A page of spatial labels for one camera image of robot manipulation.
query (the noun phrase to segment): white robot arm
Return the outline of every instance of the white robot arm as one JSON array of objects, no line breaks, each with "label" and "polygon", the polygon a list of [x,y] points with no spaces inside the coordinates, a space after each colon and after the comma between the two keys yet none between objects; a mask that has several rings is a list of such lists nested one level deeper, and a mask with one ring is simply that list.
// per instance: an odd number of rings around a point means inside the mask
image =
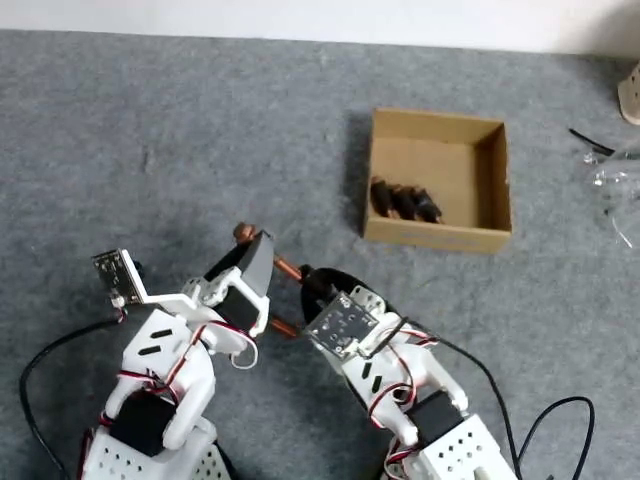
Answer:
[{"label": "white robot arm", "polygon": [[[307,287],[315,283],[328,293],[313,277],[307,275]],[[393,432],[383,478],[516,480],[480,417],[469,413],[460,385],[431,353],[435,339],[405,323],[375,292],[355,285],[348,293],[334,287],[322,308],[316,302],[306,333],[371,421]],[[427,418],[422,429],[414,422],[418,409]]]},{"label": "white robot arm", "polygon": [[[94,257],[114,306],[156,304],[122,367],[81,466],[84,480],[231,479],[216,429],[202,413],[215,393],[211,356],[257,362],[267,325],[273,242],[260,233],[176,294],[147,294],[126,250]],[[247,360],[238,357],[252,350]]]}]

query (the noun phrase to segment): black cable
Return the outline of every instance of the black cable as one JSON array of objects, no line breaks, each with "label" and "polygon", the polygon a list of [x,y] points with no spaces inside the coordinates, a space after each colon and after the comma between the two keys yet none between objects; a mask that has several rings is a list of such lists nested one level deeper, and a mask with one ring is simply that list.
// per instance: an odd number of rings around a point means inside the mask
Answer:
[{"label": "black cable", "polygon": [[573,402],[586,403],[587,407],[589,408],[589,426],[587,427],[587,435],[584,439],[584,445],[582,447],[582,452],[580,453],[578,466],[576,467],[576,470],[573,473],[573,477],[571,477],[572,480],[578,480],[580,478],[580,474],[582,473],[582,468],[584,467],[584,463],[587,460],[589,448],[591,447],[591,439],[593,438],[593,430],[595,428],[595,423],[596,423],[596,411],[593,406],[593,402],[587,397],[574,396],[574,397],[563,398],[561,400],[558,400],[557,402],[552,403],[547,408],[545,408],[544,411],[540,415],[538,415],[538,418],[536,418],[535,422],[533,422],[533,426],[529,430],[529,433],[527,433],[527,437],[525,438],[524,443],[520,448],[520,453],[518,453],[518,462],[522,461],[522,457],[526,453],[527,447],[529,446],[529,443],[531,442],[533,435],[536,433],[536,430],[542,423],[542,420],[544,420],[545,417],[549,415],[552,411],[554,411],[556,408],[562,405],[565,405],[567,403],[573,403]]},{"label": "black cable", "polygon": [[518,455],[516,453],[516,442],[513,438],[513,429],[511,428],[511,420],[509,419],[507,404],[505,403],[504,398],[502,398],[502,394],[500,393],[500,389],[498,388],[498,384],[493,378],[493,375],[491,375],[491,372],[484,365],[484,363],[482,363],[480,360],[478,360],[476,357],[471,355],[469,352],[467,352],[463,348],[460,348],[457,345],[454,345],[448,340],[442,338],[440,335],[434,335],[434,336],[438,342],[442,343],[443,345],[449,347],[451,350],[454,350],[460,355],[471,360],[486,375],[487,379],[489,380],[489,384],[491,385],[491,390],[493,390],[493,393],[498,399],[498,405],[500,406],[500,412],[502,413],[502,418],[504,420],[504,427],[505,427],[505,430],[507,431],[507,441],[509,442],[509,451],[511,452],[511,463],[513,464],[513,471],[516,475],[516,478],[518,480],[522,480],[522,472],[520,471],[520,462],[518,461]]},{"label": "black cable", "polygon": [[613,148],[609,148],[609,147],[605,147],[604,145],[602,145],[601,143],[596,142],[595,140],[590,139],[589,137],[587,137],[586,135],[581,134],[580,132],[578,132],[577,130],[575,130],[574,128],[570,128],[569,129],[569,133],[577,138],[579,138],[580,140],[582,140],[583,142],[587,142],[589,145],[591,145],[592,147],[594,147],[593,149],[597,152],[597,153],[601,153],[602,155],[606,155],[607,157],[610,157],[611,155],[613,155],[614,153],[616,153],[616,151]]},{"label": "black cable", "polygon": [[42,433],[40,432],[40,429],[36,424],[36,419],[33,416],[33,412],[31,411],[31,405],[29,404],[29,396],[27,394],[27,381],[29,380],[29,375],[31,375],[31,372],[33,371],[33,369],[40,363],[40,361],[42,361],[44,357],[49,355],[53,350],[55,350],[59,346],[64,345],[65,343],[70,342],[71,340],[74,340],[78,337],[86,335],[87,333],[91,333],[96,330],[102,330],[109,327],[114,327],[122,323],[126,318],[126,313],[124,310],[121,313],[122,315],[118,319],[105,320],[105,321],[94,323],[87,327],[71,332],[65,335],[64,337],[59,338],[55,342],[50,343],[49,345],[44,347],[35,357],[33,357],[33,359],[24,368],[24,370],[22,371],[22,374],[20,375],[20,403],[22,404],[24,417],[27,421],[27,424],[29,425],[29,428],[31,429],[31,433],[36,438],[36,440],[38,440],[38,443],[42,445],[42,448],[44,448],[44,450],[47,452],[47,455],[49,455],[49,458],[51,459],[53,464],[56,466],[56,469],[58,470],[58,473],[62,480],[69,480],[70,479],[69,473],[67,472],[60,458],[55,454],[55,452],[52,450],[52,448],[49,446],[47,441],[42,436]]},{"label": "black cable", "polygon": [[[418,328],[418,329],[423,329],[424,327],[422,325],[419,325],[413,321],[408,321],[407,323],[409,323],[410,325],[413,325],[414,327]],[[576,470],[573,474],[572,480],[578,480],[580,478],[580,475],[582,473],[582,469],[584,467],[584,464],[587,460],[587,455],[589,453],[589,449],[591,447],[591,439],[593,438],[593,431],[595,429],[595,407],[593,405],[593,402],[587,398],[587,397],[583,397],[583,396],[573,396],[573,397],[567,397],[567,398],[563,398],[561,400],[558,400],[554,403],[552,403],[551,405],[549,405],[547,408],[544,409],[544,411],[538,416],[538,418],[536,418],[535,422],[533,423],[531,429],[529,430],[529,433],[527,433],[527,436],[524,440],[524,443],[522,444],[522,447],[520,448],[520,452],[518,454],[516,454],[516,444],[513,438],[513,429],[511,428],[511,420],[509,418],[509,413],[507,411],[507,406],[505,404],[505,401],[502,397],[502,394],[500,393],[500,390],[498,388],[498,384],[496,383],[495,379],[493,378],[493,375],[491,374],[491,372],[489,371],[489,369],[480,361],[478,360],[476,357],[474,357],[473,355],[471,355],[469,352],[467,352],[466,350],[464,350],[461,347],[458,347],[457,345],[449,342],[448,340],[442,338],[439,335],[436,335],[432,332],[430,332],[430,334],[440,343],[442,343],[443,345],[449,347],[450,349],[454,350],[455,352],[461,354],[462,356],[468,358],[469,360],[471,360],[473,363],[475,363],[480,370],[482,370],[482,372],[486,375],[487,379],[489,380],[489,383],[491,384],[491,389],[493,390],[493,393],[495,394],[497,400],[498,400],[498,405],[500,406],[500,412],[502,413],[502,418],[504,420],[504,425],[505,425],[505,429],[507,431],[507,441],[509,443],[509,451],[511,453],[511,462],[513,463],[513,469],[514,469],[514,473],[516,475],[516,478],[518,480],[523,480],[522,478],[522,471],[521,471],[521,467],[520,467],[520,461],[522,460],[522,457],[524,456],[524,454],[527,451],[527,447],[529,446],[529,443],[531,442],[531,439],[533,438],[534,433],[536,432],[536,430],[538,429],[538,427],[540,426],[540,423],[542,423],[542,421],[544,420],[544,418],[551,413],[553,410],[555,410],[556,408],[560,407],[561,405],[565,405],[567,403],[572,403],[572,402],[584,402],[587,404],[587,406],[589,407],[589,425],[587,427],[587,435],[585,437],[584,440],[584,444],[582,447],[582,451],[580,453],[580,458],[578,460],[578,465],[576,466]]]}]

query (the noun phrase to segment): electronic component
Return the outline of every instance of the electronic component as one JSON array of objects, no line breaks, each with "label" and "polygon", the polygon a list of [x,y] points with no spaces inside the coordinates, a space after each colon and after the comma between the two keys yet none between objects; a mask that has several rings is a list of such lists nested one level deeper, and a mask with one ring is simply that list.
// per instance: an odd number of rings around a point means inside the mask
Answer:
[{"label": "electronic component", "polygon": [[441,223],[440,217],[442,217],[442,211],[424,188],[413,187],[413,189],[411,189],[411,197],[416,205],[418,214],[425,221]]},{"label": "electronic component", "polygon": [[92,260],[112,300],[121,303],[118,306],[143,303],[146,291],[127,250],[111,250]]},{"label": "electronic component", "polygon": [[344,292],[339,292],[305,333],[340,359],[354,353],[360,342],[378,326],[369,315]]},{"label": "electronic component", "polygon": [[371,179],[371,204],[375,211],[383,217],[399,218],[398,212],[393,209],[391,191],[380,177]]},{"label": "electronic component", "polygon": [[155,394],[140,390],[124,401],[109,435],[148,457],[154,457],[164,448],[162,434],[176,408]]},{"label": "electronic component", "polygon": [[430,445],[445,433],[453,430],[464,420],[460,410],[453,406],[446,392],[439,390],[407,412],[420,429],[420,441]]},{"label": "electronic component", "polygon": [[396,185],[391,190],[393,206],[400,213],[400,216],[405,220],[422,220],[418,216],[418,211],[413,198],[411,198],[411,189],[403,187],[402,185]]}]

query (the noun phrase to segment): copper pin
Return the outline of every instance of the copper pin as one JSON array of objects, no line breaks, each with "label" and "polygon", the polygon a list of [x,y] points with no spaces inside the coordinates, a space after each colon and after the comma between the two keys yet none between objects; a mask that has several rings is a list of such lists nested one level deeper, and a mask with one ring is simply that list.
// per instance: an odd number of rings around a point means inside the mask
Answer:
[{"label": "copper pin", "polygon": [[279,319],[278,317],[271,317],[269,321],[269,325],[278,330],[280,333],[283,333],[287,337],[296,338],[298,336],[298,329],[293,325],[285,322],[284,320]]},{"label": "copper pin", "polygon": [[[256,237],[258,232],[259,230],[255,225],[251,225],[248,223],[239,223],[236,228],[233,229],[233,236],[235,237],[238,244],[243,244],[251,242]],[[273,264],[277,269],[289,275],[296,282],[302,282],[302,273],[300,272],[300,269],[286,261],[280,255],[276,254],[273,256]]]}]

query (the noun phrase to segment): open cardboard box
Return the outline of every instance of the open cardboard box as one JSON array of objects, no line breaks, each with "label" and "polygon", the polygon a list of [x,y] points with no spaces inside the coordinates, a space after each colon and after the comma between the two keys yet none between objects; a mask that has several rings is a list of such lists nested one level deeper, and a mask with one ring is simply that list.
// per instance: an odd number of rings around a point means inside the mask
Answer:
[{"label": "open cardboard box", "polygon": [[373,117],[369,187],[420,185],[442,210],[444,224],[380,216],[370,188],[364,237],[386,243],[466,252],[497,252],[511,237],[504,123],[499,120],[397,109]]}]

